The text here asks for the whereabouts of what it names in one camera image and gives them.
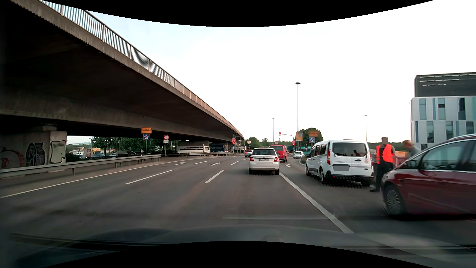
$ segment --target sky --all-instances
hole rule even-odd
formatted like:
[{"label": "sky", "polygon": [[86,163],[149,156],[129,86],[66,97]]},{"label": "sky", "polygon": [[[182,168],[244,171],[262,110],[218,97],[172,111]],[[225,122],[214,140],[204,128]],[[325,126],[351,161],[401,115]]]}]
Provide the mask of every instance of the sky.
[{"label": "sky", "polygon": [[[279,132],[294,135],[299,123],[299,129],[319,129],[325,140],[365,140],[367,114],[369,142],[382,136],[401,142],[410,138],[416,75],[475,71],[474,10],[474,0],[434,0],[348,19],[258,28],[92,13],[246,138],[277,140]],[[299,117],[295,82],[301,83]],[[68,143],[89,138],[68,136]]]}]

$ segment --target license plate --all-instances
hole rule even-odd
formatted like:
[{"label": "license plate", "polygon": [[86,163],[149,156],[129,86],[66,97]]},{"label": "license plate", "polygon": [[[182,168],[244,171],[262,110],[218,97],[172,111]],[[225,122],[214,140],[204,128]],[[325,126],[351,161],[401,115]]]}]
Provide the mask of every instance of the license plate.
[{"label": "license plate", "polygon": [[348,165],[335,165],[334,170],[335,171],[349,171],[350,166]]}]

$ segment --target man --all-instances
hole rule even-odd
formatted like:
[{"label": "man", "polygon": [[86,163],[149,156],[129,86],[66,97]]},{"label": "man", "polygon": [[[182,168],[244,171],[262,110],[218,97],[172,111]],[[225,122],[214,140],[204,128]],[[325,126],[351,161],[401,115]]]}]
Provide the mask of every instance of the man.
[{"label": "man", "polygon": [[377,174],[375,178],[375,189],[371,192],[380,192],[382,177],[385,173],[393,169],[395,159],[395,148],[388,144],[388,138],[382,137],[382,145],[377,146]]},{"label": "man", "polygon": [[410,140],[404,140],[402,141],[402,144],[408,150],[408,156],[405,156],[405,157],[396,156],[396,158],[409,159],[410,157],[421,152],[421,150],[416,148]]}]

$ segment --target side mirror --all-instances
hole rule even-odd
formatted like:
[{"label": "side mirror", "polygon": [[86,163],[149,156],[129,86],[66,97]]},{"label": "side mirror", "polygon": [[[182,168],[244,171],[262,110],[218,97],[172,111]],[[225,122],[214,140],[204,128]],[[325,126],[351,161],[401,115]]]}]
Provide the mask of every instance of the side mirror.
[{"label": "side mirror", "polygon": [[417,162],[416,160],[408,160],[405,162],[405,165],[408,167],[408,168],[417,168]]}]

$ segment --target road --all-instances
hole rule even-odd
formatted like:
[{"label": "road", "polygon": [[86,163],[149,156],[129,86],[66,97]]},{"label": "road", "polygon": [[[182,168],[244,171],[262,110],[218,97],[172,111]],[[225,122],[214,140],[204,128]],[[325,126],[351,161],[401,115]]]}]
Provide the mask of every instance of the road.
[{"label": "road", "polygon": [[281,175],[249,175],[248,161],[202,157],[35,182],[11,179],[24,184],[3,180],[4,223],[11,233],[63,239],[134,228],[273,224],[476,241],[472,219],[393,220],[380,194],[357,182],[323,185],[292,158],[280,164]]}]

